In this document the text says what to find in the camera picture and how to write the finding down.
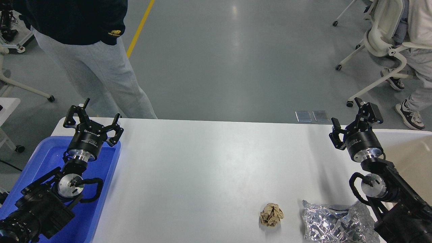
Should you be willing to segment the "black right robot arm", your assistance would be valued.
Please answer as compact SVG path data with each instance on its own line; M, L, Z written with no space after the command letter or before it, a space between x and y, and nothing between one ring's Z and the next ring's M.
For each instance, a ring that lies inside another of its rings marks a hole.
M329 134L334 147L347 149L350 158L361 164L363 175L352 174L350 188L355 197L370 206L377 218L374 230L387 243L430 243L432 241L431 206L398 173L395 165L380 158L384 150L372 124L383 123L378 106L355 98L358 113L346 128L332 118Z

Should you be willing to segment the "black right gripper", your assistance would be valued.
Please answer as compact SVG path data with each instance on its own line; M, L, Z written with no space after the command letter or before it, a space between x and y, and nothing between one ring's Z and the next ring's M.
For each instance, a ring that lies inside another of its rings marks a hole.
M375 158L383 155L384 150L375 135L372 124L382 124L384 119L377 105L363 102L361 98L354 98L358 105L358 114L351 123L351 130L348 134L346 129L342 129L339 120L331 118L333 124L329 138L336 149L344 150L347 148L350 158L354 162L362 162L368 158Z

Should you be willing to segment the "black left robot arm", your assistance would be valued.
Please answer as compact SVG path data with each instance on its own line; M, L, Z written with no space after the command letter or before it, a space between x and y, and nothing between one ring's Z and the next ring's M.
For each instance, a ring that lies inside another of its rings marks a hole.
M89 101L87 98L82 106L69 108L63 126L73 128L75 133L63 154L64 165L21 191L17 209L1 220L2 243L37 243L40 235L49 239L75 217L75 205L99 199L104 180L82 175L88 163L98 159L103 144L116 145L124 129L118 124L119 113L108 126L91 120L85 110Z

